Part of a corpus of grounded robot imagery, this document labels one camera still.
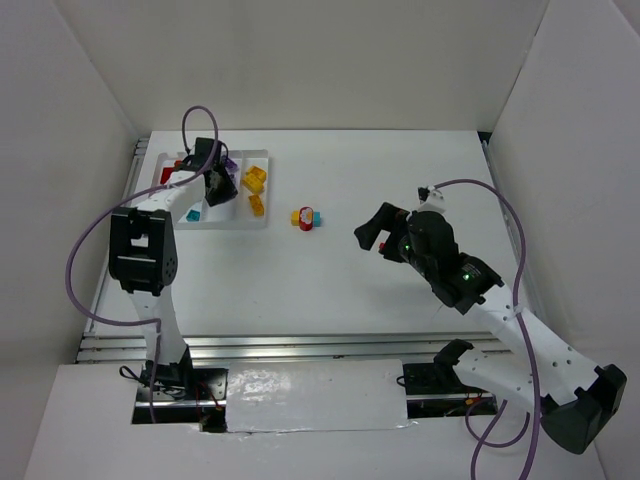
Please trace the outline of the purple lego plate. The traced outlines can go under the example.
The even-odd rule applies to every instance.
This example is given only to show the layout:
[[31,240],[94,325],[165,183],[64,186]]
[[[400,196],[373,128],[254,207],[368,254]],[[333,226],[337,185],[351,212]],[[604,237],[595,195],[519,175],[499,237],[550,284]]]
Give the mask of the purple lego plate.
[[229,157],[225,158],[224,165],[228,172],[234,173],[238,170],[238,164]]

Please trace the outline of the yellow round printed lego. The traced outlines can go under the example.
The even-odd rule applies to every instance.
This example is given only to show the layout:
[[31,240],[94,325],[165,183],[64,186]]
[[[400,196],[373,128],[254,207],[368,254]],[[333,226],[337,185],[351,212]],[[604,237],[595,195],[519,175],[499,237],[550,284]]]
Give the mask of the yellow round printed lego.
[[259,195],[264,190],[264,182],[253,173],[246,173],[242,184],[254,195]]

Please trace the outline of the small teal square lego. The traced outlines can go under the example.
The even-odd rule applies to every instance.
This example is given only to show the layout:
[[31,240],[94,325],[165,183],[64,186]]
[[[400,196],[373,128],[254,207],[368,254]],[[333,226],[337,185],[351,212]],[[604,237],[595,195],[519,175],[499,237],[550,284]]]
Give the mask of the small teal square lego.
[[198,222],[200,220],[200,212],[196,210],[190,210],[186,215],[187,222]]

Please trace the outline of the yellow red blue lego cluster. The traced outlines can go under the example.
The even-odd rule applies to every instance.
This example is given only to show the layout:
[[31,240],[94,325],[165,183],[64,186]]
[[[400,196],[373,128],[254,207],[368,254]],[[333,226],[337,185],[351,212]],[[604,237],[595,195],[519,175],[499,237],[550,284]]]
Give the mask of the yellow red blue lego cluster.
[[311,207],[302,207],[291,213],[290,223],[301,231],[311,231],[322,226],[322,217],[319,211]]

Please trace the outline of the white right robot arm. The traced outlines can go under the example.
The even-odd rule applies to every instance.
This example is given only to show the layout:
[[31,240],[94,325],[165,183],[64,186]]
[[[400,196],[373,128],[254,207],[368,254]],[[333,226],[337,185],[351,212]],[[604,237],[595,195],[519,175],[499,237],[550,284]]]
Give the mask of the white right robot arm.
[[519,365],[454,340],[434,360],[442,376],[514,403],[538,417],[561,448],[583,453],[617,413],[625,373],[582,355],[530,310],[518,308],[494,270],[459,250],[440,212],[383,203],[354,235],[369,250],[383,231],[389,234],[379,246],[384,259],[410,265],[444,306],[477,322],[525,361]]

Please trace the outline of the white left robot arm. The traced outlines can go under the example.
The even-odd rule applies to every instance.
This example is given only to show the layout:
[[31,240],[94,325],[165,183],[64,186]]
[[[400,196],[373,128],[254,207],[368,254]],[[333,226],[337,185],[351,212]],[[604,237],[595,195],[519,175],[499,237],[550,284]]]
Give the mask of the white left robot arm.
[[235,198],[226,145],[198,137],[161,188],[110,216],[109,273],[130,297],[146,344],[140,382],[194,399],[199,394],[189,347],[180,333],[171,285],[178,273],[175,226],[200,202]]

